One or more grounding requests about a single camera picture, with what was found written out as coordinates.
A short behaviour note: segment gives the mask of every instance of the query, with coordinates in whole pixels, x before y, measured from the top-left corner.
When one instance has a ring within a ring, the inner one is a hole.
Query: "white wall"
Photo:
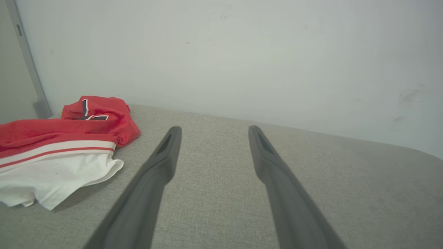
[[[18,0],[53,112],[81,95],[443,158],[443,1]]]
[[[0,0],[0,124],[37,118],[37,98],[5,0]]]

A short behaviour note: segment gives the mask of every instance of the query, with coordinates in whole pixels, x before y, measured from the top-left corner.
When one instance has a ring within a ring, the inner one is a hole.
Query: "red stripe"
[[[53,153],[59,153],[59,152],[66,152],[66,151],[80,151],[80,150],[107,150],[107,151],[114,151],[114,149],[112,148],[104,148],[104,147],[83,147],[83,148],[70,148],[70,149],[63,149],[63,150],[55,150],[55,151],[48,151],[48,152],[43,152],[40,154],[37,154],[35,156],[30,156],[28,158],[25,159],[21,159],[15,162],[10,162],[10,163],[5,163],[5,164],[0,164],[0,168],[9,166],[9,165],[13,165],[16,163],[22,163],[37,157],[41,157],[41,156],[45,156],[45,155],[49,155],[49,154],[53,154]]]

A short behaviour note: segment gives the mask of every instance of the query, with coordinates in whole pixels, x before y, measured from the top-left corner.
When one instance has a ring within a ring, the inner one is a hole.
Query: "red fabric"
[[[84,118],[82,100],[85,99],[88,100],[88,116],[108,115],[108,119],[79,120]],[[140,135],[129,112],[129,107],[119,98],[83,96],[78,102],[63,108],[61,119],[19,120],[2,124],[0,158],[70,140],[112,141],[117,147],[126,146]]]

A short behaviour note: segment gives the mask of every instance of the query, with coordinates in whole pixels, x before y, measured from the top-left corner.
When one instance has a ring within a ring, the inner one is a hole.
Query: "gray fabric surface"
[[[153,248],[278,248],[248,127],[262,128],[349,248],[442,248],[443,161],[409,148],[251,121],[131,105],[140,137],[123,169],[53,211],[0,205],[0,247],[81,248],[166,131],[183,129]]]

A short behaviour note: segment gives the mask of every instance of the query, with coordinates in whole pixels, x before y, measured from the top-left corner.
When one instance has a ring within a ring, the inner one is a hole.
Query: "gray metal frame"
[[[32,83],[34,84],[35,92],[37,93],[37,98],[33,101],[34,110],[37,113],[38,118],[49,118],[52,116],[52,114],[49,110],[49,106],[46,101],[45,93],[43,92],[42,84],[40,83],[37,70],[35,69],[31,52],[29,51],[25,32],[23,30],[22,22],[20,21],[19,12],[17,10],[16,1],[6,0],[6,5],[8,6],[9,14],[11,15],[12,24],[14,25],[14,30],[16,31],[16,36],[19,40],[26,67],[28,68]]]

